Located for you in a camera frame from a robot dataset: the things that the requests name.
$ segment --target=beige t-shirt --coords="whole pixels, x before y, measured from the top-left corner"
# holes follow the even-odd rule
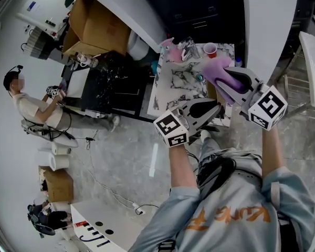
[[[20,114],[26,119],[34,123],[43,123],[35,117],[37,110],[44,112],[49,104],[42,100],[30,97],[26,93],[20,93],[13,96],[14,104]],[[56,106],[51,116],[46,120],[46,124],[50,127],[56,128],[63,114],[60,106]]]

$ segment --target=marble-patterned table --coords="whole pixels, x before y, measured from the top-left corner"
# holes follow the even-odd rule
[[[196,44],[200,59],[191,58],[183,63],[175,63],[167,58],[164,50],[161,51],[151,93],[147,114],[159,117],[167,109],[183,105],[194,98],[208,97],[206,80],[196,79],[210,58],[203,52],[204,44]],[[235,47],[233,44],[217,44],[217,56],[229,56],[230,66],[235,65]],[[223,119],[214,118],[211,125],[230,126],[232,106],[225,105]]]

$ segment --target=red cup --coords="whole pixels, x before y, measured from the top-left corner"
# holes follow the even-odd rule
[[[217,45],[215,43],[206,43],[203,47],[203,50],[208,54],[210,59],[217,56]]]

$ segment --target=white marker cube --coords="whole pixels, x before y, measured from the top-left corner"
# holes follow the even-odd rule
[[[271,86],[248,110],[251,122],[269,131],[285,114],[287,101]]]
[[[154,126],[169,148],[189,142],[188,130],[170,110],[157,118]]]

